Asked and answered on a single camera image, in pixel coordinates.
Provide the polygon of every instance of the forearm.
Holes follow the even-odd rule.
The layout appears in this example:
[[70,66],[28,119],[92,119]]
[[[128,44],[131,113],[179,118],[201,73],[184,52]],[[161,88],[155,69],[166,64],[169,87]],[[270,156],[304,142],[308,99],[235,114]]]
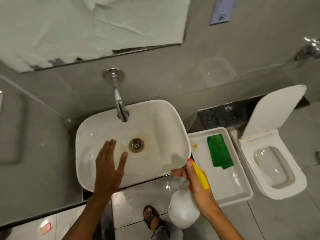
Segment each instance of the forearm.
[[88,200],[85,209],[82,214],[72,225],[62,240],[92,240],[94,231],[101,218],[101,214],[109,202],[111,196],[96,197],[94,194]]
[[231,224],[219,206],[210,209],[208,221],[220,240],[244,240],[238,230]]

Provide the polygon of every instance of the white ceramic sink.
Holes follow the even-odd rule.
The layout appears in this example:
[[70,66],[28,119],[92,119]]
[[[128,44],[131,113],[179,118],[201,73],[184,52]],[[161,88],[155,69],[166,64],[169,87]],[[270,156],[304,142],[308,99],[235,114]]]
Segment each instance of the white ceramic sink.
[[[116,109],[95,114],[82,122],[75,141],[76,172],[79,183],[94,191],[95,159],[106,140],[117,141],[114,163],[118,167],[122,152],[128,152],[120,188],[154,179],[185,165],[190,157],[190,142],[175,108],[164,100],[126,106],[129,120],[122,122]],[[142,139],[144,148],[133,153],[130,141]]]

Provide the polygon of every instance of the toilet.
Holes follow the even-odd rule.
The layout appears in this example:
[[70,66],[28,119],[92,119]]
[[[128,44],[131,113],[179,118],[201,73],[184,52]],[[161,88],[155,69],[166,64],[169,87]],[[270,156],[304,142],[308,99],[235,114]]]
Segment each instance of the toilet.
[[296,85],[264,96],[237,141],[251,178],[259,190],[272,199],[291,197],[307,186],[306,176],[278,132],[306,89],[304,85]]

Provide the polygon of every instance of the folded green cloth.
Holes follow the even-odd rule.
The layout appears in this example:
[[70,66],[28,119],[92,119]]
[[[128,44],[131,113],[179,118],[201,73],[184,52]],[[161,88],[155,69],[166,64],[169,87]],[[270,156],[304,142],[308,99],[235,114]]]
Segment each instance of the folded green cloth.
[[222,134],[207,137],[207,142],[214,167],[227,169],[234,165]]

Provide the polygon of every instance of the sandal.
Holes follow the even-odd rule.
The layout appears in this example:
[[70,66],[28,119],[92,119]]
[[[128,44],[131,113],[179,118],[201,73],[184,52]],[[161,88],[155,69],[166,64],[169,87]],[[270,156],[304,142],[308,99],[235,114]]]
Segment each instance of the sandal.
[[147,210],[148,208],[150,208],[150,209],[152,210],[151,215],[150,215],[148,218],[144,219],[144,222],[146,223],[146,225],[148,226],[148,228],[151,230],[150,225],[151,225],[151,222],[152,222],[152,220],[153,220],[154,217],[158,217],[159,220],[160,220],[160,223],[159,223],[158,227],[161,226],[161,225],[163,225],[163,223],[164,223],[163,220],[161,220],[158,211],[157,211],[153,206],[151,206],[151,205],[145,206],[144,209],[143,209],[143,214],[146,212],[146,210]]

